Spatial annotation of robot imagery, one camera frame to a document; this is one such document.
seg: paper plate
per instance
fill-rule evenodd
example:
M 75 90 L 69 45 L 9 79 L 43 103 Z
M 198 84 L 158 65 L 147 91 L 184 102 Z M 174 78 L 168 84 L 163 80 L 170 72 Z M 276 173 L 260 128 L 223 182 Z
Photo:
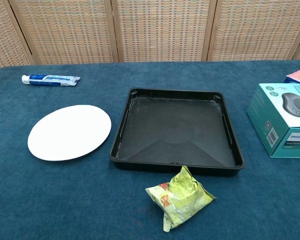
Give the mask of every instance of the paper plate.
M 75 159 L 99 147 L 110 130 L 110 117 L 102 109 L 92 105 L 68 106 L 48 114 L 34 125 L 28 137 L 28 148 L 42 160 Z

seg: toothpaste tube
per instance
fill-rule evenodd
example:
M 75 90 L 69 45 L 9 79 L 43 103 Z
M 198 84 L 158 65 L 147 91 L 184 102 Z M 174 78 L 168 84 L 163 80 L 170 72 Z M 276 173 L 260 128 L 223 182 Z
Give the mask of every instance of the toothpaste tube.
M 23 75 L 21 78 L 24 84 L 39 86 L 75 86 L 80 80 L 79 76 L 59 76 L 59 75 L 42 75 L 31 74 Z

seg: black plastic tray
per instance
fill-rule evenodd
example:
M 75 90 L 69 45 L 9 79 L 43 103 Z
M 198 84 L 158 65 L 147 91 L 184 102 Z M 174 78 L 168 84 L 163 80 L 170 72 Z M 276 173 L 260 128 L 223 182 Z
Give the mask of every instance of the black plastic tray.
M 245 166 L 220 92 L 133 88 L 110 158 L 121 169 L 232 176 Z

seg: snack bag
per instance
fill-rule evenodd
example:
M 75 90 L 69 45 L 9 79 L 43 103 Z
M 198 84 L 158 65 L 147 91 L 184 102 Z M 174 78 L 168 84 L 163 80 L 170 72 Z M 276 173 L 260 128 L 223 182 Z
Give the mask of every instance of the snack bag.
M 146 188 L 145 191 L 164 211 L 165 232 L 178 227 L 215 199 L 191 175 L 187 166 L 182 166 L 170 182 Z

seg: product box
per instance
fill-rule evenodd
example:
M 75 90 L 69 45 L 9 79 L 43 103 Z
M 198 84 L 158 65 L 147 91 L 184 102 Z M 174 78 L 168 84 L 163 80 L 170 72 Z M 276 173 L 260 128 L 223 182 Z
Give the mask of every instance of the product box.
M 284 83 L 300 84 L 300 70 L 286 76 Z
M 300 158 L 300 84 L 259 84 L 247 114 L 271 157 Z

